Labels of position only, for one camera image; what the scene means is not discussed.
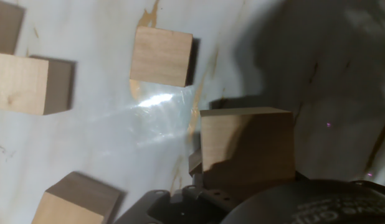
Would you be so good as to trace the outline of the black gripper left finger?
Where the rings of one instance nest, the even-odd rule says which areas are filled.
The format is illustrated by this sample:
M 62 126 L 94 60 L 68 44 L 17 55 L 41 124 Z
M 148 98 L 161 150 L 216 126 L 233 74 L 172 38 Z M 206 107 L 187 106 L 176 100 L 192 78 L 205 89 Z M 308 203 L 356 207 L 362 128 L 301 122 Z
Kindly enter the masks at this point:
M 144 194 L 115 224 L 207 224 L 221 221 L 240 202 L 221 190 L 204 187 L 201 174 L 192 184 L 175 191 L 152 190 Z

